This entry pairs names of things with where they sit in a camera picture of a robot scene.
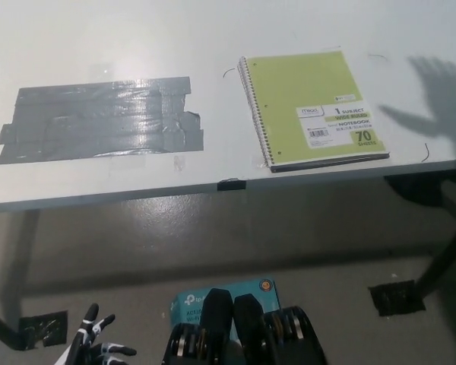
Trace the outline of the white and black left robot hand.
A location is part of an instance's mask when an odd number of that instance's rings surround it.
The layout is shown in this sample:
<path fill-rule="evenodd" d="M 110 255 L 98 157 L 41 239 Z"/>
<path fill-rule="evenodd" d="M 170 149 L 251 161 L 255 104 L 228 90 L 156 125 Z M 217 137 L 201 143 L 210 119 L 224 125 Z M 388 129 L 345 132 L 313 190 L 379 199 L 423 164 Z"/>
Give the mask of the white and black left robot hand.
<path fill-rule="evenodd" d="M 127 364 L 119 355 L 133 357 L 137 354 L 134 348 L 112 342 L 94 344 L 100 333 L 111 325 L 116 316 L 110 314 L 98 320 L 99 305 L 92 303 L 75 333 L 72 343 L 62 353 L 55 365 L 113 365 Z"/>

